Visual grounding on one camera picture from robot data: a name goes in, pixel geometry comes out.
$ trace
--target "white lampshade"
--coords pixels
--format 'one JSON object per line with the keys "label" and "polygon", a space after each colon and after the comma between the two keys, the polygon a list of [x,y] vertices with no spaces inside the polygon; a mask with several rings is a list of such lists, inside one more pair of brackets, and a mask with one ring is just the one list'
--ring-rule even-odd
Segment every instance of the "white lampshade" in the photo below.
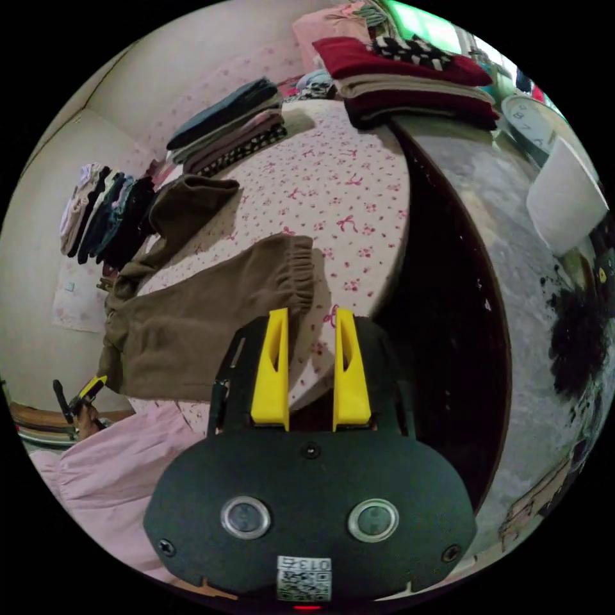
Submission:
{"label": "white lampshade", "polygon": [[609,210],[591,173],[560,137],[526,202],[536,232],[555,256],[576,247]]}

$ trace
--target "wall clock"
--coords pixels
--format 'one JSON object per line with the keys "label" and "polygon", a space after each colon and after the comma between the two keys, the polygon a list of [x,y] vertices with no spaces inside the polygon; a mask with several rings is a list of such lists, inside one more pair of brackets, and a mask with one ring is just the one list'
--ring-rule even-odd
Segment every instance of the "wall clock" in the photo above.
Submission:
{"label": "wall clock", "polygon": [[560,136],[568,142],[583,161],[589,173],[598,179],[590,157],[574,130],[564,118],[547,105],[525,94],[513,94],[502,102],[504,132],[542,167]]}

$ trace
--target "stack of folded clothes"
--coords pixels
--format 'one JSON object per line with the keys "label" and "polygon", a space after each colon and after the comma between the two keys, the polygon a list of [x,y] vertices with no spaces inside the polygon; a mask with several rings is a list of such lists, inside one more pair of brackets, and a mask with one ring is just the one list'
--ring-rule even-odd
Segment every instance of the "stack of folded clothes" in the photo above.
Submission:
{"label": "stack of folded clothes", "polygon": [[444,115],[495,130],[495,101],[481,90],[491,76],[471,59],[449,54],[424,39],[350,37],[314,43],[344,100],[351,124],[370,129],[391,115]]}
{"label": "stack of folded clothes", "polygon": [[184,173],[211,177],[286,136],[282,97],[262,77],[188,120],[167,144]]}

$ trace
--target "screw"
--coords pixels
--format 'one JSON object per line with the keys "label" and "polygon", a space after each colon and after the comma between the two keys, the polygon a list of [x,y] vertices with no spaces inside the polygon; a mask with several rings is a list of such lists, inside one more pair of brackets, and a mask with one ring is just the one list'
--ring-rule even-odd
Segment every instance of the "screw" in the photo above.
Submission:
{"label": "screw", "polygon": [[158,541],[158,548],[167,556],[173,557],[175,555],[175,547],[164,538]]}
{"label": "screw", "polygon": [[442,553],[442,561],[445,564],[454,562],[461,553],[461,547],[459,545],[451,545]]}
{"label": "screw", "polygon": [[302,449],[301,454],[306,459],[316,459],[320,456],[320,447],[314,442],[308,442]]}

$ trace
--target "qr code sticker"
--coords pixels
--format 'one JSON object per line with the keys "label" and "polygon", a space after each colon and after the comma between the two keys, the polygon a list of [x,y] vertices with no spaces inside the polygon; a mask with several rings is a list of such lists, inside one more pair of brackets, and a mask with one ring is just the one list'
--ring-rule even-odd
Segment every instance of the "qr code sticker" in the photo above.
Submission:
{"label": "qr code sticker", "polygon": [[277,558],[277,599],[291,602],[331,600],[331,560],[320,557]]}

